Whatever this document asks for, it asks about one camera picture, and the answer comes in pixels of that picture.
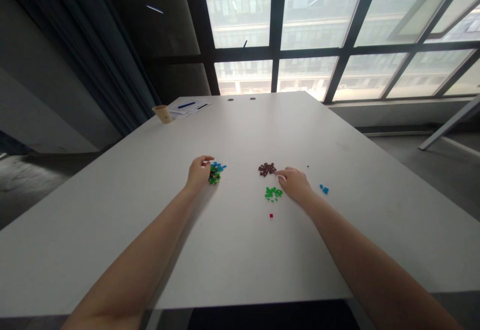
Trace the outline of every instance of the floor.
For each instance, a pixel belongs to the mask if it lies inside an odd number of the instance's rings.
[[[451,135],[450,138],[480,151],[480,136]],[[480,221],[480,158],[449,143],[438,141],[428,151],[417,147],[427,136],[371,137],[370,139],[407,168]],[[0,229],[47,196],[95,157],[33,158],[10,156],[0,161]],[[438,301],[466,329],[480,324],[480,291],[436,294]],[[362,330],[368,320],[350,305]],[[158,328],[186,328],[191,311],[164,312]],[[66,316],[0,319],[2,330],[59,329]]]

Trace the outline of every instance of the white table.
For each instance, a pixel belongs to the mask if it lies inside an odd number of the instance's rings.
[[[71,312],[202,154],[227,168],[156,308],[351,296],[299,206],[265,200],[278,184],[259,176],[264,162],[329,187],[330,203],[428,291],[480,290],[480,223],[309,94],[250,97],[211,97],[167,125],[152,118],[1,231],[0,316]]]

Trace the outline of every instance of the hand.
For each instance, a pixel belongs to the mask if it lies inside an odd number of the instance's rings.
[[[210,160],[214,160],[212,156],[200,156],[195,158],[190,165],[188,171],[188,180],[185,189],[193,191],[195,194],[206,185],[210,177]]]
[[[285,170],[276,171],[275,175],[278,176],[281,188],[296,202],[314,194],[307,176],[296,168],[287,166]]]

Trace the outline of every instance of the cup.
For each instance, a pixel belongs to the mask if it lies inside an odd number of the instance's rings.
[[[156,113],[158,118],[163,122],[163,123],[170,123],[172,122],[172,118],[170,116],[169,108],[167,105],[160,105],[160,106],[155,106],[152,108],[153,112]]]

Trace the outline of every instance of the pen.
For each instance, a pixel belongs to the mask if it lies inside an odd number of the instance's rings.
[[[187,107],[187,106],[193,105],[194,103],[195,103],[195,102],[190,102],[189,104],[181,105],[181,106],[179,106],[178,108]]]

